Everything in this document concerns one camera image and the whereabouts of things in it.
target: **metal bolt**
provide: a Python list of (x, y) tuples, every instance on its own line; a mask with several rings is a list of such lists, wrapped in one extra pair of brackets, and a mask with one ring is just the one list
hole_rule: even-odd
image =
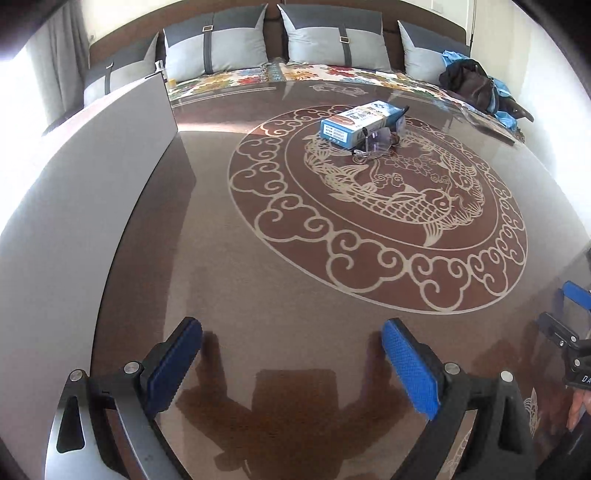
[(127, 365), (124, 366), (123, 370), (126, 374), (134, 374), (139, 370), (139, 363), (129, 362)]
[(445, 364), (445, 371), (450, 375), (457, 375), (460, 373), (460, 367), (453, 363)]
[(511, 372), (508, 372), (507, 370), (503, 370), (501, 372), (501, 378), (507, 383), (513, 382), (513, 374)]
[(81, 378), (82, 378), (82, 370), (74, 370), (70, 374), (70, 380), (72, 380), (73, 382), (78, 382), (78, 380)]

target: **blue clamp pad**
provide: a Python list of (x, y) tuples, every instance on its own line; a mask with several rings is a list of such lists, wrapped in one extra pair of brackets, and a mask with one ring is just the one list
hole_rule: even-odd
[(591, 310), (591, 293), (588, 290), (579, 287), (576, 283), (567, 281), (564, 282), (562, 291), (565, 297), (581, 305), (585, 310)]
[(415, 410), (432, 420), (441, 405), (437, 379), (405, 333), (394, 321), (388, 320), (382, 329), (382, 345)]
[(148, 418), (168, 409), (195, 356), (203, 329), (198, 320), (185, 317), (168, 339), (152, 348), (142, 362), (141, 387)]

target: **floral bedspread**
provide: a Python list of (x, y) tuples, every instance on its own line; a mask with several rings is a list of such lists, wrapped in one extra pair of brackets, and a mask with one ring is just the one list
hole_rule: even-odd
[[(262, 82), (285, 82), (296, 80), (328, 80), (331, 82), (362, 83), (378, 85), (392, 90), (403, 90), (423, 96), (434, 102), (451, 102), (469, 109), (485, 118), (494, 129), (508, 132), (496, 119), (477, 111), (466, 102), (450, 96), (445, 90), (431, 83), (419, 82), (404, 73), (384, 73), (372, 70), (362, 70), (350, 67), (335, 67), (329, 65), (287, 65), (283, 62), (273, 62), (255, 69), (236, 70), (234, 72), (220, 72), (213, 75), (199, 77), (177, 85), (168, 96), (172, 101), (185, 97), (209, 92), (226, 87), (249, 85)], [(517, 140), (524, 142), (524, 136), (519, 129), (510, 132)]]

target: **headboard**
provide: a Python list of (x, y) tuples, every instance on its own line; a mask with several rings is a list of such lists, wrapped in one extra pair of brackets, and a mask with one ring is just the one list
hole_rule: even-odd
[[(363, 8), (382, 12), (384, 39), (395, 70), (404, 70), (404, 50), (400, 40), (398, 20), (428, 28), (454, 40), (466, 42), (466, 30), (461, 26), (429, 11), (402, 0), (269, 0), (263, 34), (267, 56), (287, 58), (284, 48), (283, 21), (277, 4), (328, 4), (342, 7)], [(90, 66), (106, 59), (135, 40), (156, 35), (168, 25), (178, 23), (195, 15), (224, 10), (243, 5), (260, 5), (256, 0), (181, 0), (149, 14), (136, 18), (90, 46)]]

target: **pillow strap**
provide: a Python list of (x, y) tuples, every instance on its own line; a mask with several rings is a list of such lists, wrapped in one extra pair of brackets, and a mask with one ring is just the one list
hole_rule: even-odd
[(351, 67), (353, 66), (353, 61), (351, 60), (351, 48), (349, 47), (349, 37), (347, 36), (347, 29), (344, 24), (339, 26), (339, 35), (340, 44), (343, 46), (343, 53), (345, 54), (345, 66)]
[(105, 95), (111, 93), (111, 70), (113, 70), (113, 62), (107, 67), (105, 72)]
[(213, 74), (212, 66), (212, 30), (213, 30), (213, 16), (209, 22), (209, 25), (203, 27), (203, 67), (206, 75)]

